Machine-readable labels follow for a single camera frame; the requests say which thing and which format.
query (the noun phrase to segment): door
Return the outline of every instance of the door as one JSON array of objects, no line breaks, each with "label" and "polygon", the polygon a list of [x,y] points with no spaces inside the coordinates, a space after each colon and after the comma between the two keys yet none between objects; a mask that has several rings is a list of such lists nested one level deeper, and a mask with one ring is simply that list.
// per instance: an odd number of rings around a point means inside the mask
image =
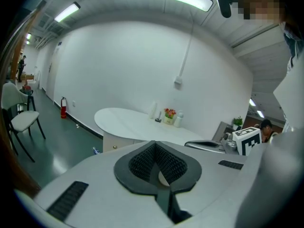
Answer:
[{"label": "door", "polygon": [[55,47],[51,64],[48,68],[47,76],[47,96],[54,101],[54,89],[55,89],[55,80],[58,71],[58,66],[60,64],[61,57],[64,53],[64,50],[67,46],[69,35],[65,36],[60,40],[60,42]]}]

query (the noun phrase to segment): table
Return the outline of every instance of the table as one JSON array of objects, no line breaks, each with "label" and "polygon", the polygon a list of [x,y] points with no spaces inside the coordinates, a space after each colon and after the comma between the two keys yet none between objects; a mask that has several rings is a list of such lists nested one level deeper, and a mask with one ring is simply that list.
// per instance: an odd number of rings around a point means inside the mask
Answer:
[{"label": "table", "polygon": [[185,128],[158,123],[149,119],[145,113],[122,108],[99,110],[94,120],[104,131],[103,152],[151,140],[178,145],[184,145],[187,141],[203,140],[201,136]]}]

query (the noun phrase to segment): white cabinet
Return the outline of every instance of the white cabinet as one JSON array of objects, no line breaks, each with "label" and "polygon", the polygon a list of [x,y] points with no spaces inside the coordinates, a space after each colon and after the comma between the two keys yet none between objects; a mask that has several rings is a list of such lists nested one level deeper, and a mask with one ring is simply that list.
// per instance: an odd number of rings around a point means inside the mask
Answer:
[{"label": "white cabinet", "polygon": [[125,139],[104,132],[103,153],[134,144],[134,139]]}]

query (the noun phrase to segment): ceiling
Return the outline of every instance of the ceiling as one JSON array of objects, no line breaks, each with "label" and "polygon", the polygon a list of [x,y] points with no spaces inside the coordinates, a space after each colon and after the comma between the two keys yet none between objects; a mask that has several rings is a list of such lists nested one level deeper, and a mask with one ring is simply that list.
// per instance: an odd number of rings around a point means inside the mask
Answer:
[{"label": "ceiling", "polygon": [[[286,75],[290,52],[284,42],[281,29],[271,23],[243,20],[236,9],[229,19],[224,18],[216,0],[208,12],[175,0],[46,0],[44,13],[32,29],[33,44],[42,48],[48,41],[58,37],[65,29],[86,17],[115,10],[154,10],[175,14],[194,21],[213,32],[231,47],[235,57],[244,62],[253,72],[252,98],[257,104],[248,114],[256,115],[256,109],[278,121],[284,121],[283,111],[273,95],[274,89]],[[73,2],[81,9],[63,22],[54,21],[62,10]]]}]

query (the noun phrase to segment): fire extinguisher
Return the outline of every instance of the fire extinguisher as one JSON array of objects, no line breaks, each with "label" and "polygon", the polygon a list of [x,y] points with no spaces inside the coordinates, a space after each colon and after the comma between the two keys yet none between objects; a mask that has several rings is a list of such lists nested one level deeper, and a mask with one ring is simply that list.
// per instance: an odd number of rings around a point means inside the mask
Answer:
[{"label": "fire extinguisher", "polygon": [[67,99],[62,97],[61,99],[61,118],[67,117]]}]

